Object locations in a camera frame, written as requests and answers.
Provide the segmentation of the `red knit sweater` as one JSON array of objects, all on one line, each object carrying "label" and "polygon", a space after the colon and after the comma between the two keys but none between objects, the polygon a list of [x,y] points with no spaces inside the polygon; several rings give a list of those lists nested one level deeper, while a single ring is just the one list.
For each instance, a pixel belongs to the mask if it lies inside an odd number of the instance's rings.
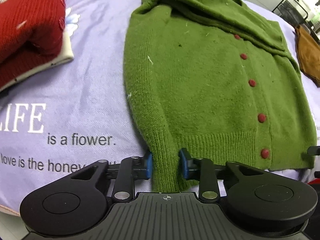
[{"label": "red knit sweater", "polygon": [[65,0],[1,3],[1,89],[60,54],[65,8]]}]

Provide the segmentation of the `green knit cardigan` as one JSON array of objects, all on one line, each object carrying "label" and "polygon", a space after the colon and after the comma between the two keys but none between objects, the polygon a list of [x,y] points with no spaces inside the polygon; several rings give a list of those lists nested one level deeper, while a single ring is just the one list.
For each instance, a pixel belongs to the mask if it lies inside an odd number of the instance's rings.
[{"label": "green knit cardigan", "polygon": [[314,167],[316,127],[277,22],[242,0],[142,0],[124,79],[153,156],[153,189],[184,191],[178,152],[262,170]]}]

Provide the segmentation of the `brown folded garment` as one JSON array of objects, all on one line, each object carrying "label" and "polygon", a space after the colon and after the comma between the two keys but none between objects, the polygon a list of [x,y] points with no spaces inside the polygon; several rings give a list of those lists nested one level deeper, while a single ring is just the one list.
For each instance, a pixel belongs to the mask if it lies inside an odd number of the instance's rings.
[{"label": "brown folded garment", "polygon": [[302,25],[295,27],[296,53],[300,70],[319,88],[320,85],[320,52],[319,44]]}]

